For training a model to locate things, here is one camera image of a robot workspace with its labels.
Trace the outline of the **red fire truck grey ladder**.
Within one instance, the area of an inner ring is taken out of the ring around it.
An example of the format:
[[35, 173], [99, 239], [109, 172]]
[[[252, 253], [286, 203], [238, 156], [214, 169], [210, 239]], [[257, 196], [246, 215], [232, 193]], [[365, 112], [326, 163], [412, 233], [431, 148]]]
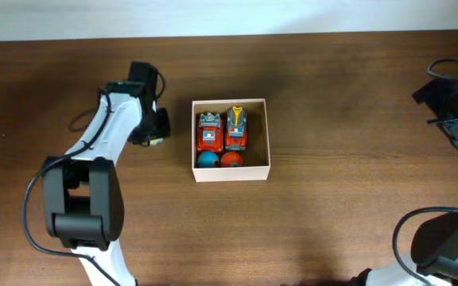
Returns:
[[223, 151], [223, 120], [219, 114], [201, 114], [196, 131], [198, 152]]

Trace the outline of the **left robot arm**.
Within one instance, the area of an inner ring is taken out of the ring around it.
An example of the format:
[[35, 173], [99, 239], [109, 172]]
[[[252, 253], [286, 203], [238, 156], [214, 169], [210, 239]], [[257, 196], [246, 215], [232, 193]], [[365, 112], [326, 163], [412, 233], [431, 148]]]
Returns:
[[126, 145], [159, 145], [170, 135], [165, 90], [152, 64], [132, 62], [123, 81], [99, 89], [95, 115], [82, 137], [61, 157], [49, 157], [43, 179], [45, 226], [60, 240], [63, 257], [75, 257], [93, 285], [136, 285], [119, 237], [125, 208], [116, 165]]

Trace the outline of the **blue toy ball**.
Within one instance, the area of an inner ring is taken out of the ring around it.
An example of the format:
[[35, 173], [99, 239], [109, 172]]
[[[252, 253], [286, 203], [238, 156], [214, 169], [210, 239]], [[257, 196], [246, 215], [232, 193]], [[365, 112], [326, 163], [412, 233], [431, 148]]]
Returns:
[[219, 166], [219, 156], [214, 152], [204, 151], [196, 160], [197, 168], [218, 168]]

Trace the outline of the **yellow toy ball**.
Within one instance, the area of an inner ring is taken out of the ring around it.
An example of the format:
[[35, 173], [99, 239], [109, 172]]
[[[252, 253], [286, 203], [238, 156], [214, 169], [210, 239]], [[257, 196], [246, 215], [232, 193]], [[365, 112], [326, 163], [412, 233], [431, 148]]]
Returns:
[[161, 144], [163, 142], [163, 140], [164, 140], [163, 138], [155, 138], [155, 139], [149, 141], [149, 145], [150, 146], [159, 145], [159, 144]]

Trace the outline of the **red toy ball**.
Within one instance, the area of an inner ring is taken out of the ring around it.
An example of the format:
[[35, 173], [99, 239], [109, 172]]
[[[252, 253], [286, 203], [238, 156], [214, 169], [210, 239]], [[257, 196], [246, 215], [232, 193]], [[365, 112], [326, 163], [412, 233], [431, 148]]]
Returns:
[[220, 159], [222, 168], [242, 167], [243, 158], [237, 152], [228, 152], [222, 155]]

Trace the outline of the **red fire truck yellow crane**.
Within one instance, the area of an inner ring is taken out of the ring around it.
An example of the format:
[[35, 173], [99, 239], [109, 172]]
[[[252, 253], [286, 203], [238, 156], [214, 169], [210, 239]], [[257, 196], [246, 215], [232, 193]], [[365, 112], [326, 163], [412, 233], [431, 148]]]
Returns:
[[241, 106], [233, 106], [227, 112], [225, 149], [244, 151], [247, 147], [247, 112]]

